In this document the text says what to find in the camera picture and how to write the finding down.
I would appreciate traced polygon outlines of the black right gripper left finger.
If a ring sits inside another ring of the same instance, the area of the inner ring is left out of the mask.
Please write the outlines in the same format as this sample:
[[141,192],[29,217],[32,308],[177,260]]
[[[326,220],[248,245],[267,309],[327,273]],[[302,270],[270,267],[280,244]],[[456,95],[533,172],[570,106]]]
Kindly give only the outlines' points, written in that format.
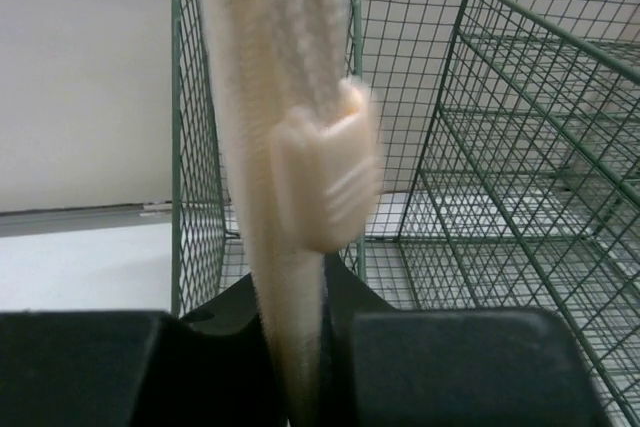
[[273,373],[244,277],[184,317],[5,312],[5,426],[269,426]]

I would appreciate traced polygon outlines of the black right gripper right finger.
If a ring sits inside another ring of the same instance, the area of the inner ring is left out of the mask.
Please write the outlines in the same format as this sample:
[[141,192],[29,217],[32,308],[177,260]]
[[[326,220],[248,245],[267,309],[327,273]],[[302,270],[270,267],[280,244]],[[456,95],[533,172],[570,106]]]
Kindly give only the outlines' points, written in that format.
[[536,307],[402,310],[323,260],[323,426],[601,426],[576,341]]

